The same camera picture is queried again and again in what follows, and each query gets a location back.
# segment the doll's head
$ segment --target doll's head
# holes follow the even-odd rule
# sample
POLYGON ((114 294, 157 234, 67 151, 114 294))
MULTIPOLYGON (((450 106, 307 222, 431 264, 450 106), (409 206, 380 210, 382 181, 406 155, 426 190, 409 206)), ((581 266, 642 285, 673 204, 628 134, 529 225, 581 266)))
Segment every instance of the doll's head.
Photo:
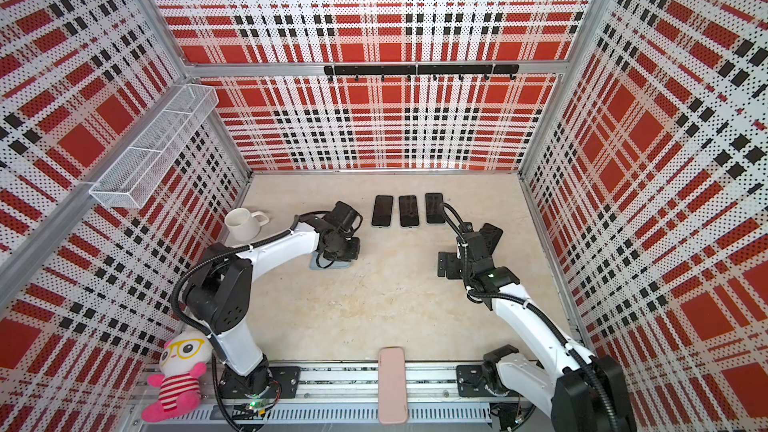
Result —
POLYGON ((202 332, 189 328, 165 343, 160 370, 166 377, 186 374, 197 362, 210 360, 213 350, 202 332))

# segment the pink power bank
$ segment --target pink power bank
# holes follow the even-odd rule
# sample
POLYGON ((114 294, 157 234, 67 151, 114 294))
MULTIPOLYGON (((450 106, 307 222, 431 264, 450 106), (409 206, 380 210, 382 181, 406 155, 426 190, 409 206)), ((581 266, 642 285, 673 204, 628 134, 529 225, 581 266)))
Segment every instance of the pink power bank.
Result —
POLYGON ((406 355, 400 347, 383 348, 379 351, 379 423, 395 425, 406 421, 406 355))

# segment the mesh basket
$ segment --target mesh basket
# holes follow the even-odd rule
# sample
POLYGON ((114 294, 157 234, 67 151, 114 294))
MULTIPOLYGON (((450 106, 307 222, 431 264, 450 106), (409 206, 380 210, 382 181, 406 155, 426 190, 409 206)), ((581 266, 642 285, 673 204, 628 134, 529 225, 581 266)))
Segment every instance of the mesh basket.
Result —
POLYGON ((213 87, 186 84, 91 187, 91 195, 107 207, 143 207, 218 101, 213 87))

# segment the pink plush toy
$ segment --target pink plush toy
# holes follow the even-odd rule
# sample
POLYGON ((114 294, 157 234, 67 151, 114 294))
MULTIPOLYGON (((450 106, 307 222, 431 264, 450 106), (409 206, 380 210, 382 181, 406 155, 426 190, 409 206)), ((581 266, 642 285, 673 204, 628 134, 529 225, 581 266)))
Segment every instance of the pink plush toy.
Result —
POLYGON ((166 342, 160 356, 163 373, 147 378, 149 385, 160 389, 160 398, 141 412, 141 418, 160 422, 195 410, 200 405, 197 378, 205 374, 213 350, 205 335, 193 328, 166 342))

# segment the perforated wall panel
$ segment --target perforated wall panel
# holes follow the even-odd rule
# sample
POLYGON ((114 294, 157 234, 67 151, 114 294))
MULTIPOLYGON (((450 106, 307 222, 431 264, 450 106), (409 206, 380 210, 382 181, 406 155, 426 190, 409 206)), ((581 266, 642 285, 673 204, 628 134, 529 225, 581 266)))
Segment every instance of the perforated wall panel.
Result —
POLYGON ((0 0, 0 263, 176 75, 131 0, 0 0))
POLYGON ((95 207, 0 319, 0 430, 116 425, 178 320, 168 294, 242 179, 203 125, 141 210, 95 207))
POLYGON ((555 76, 220 78, 218 112, 253 169, 518 167, 555 76))
POLYGON ((589 0, 155 0, 189 62, 554 60, 589 0))
POLYGON ((614 0, 530 181, 646 430, 768 427, 767 0, 614 0))

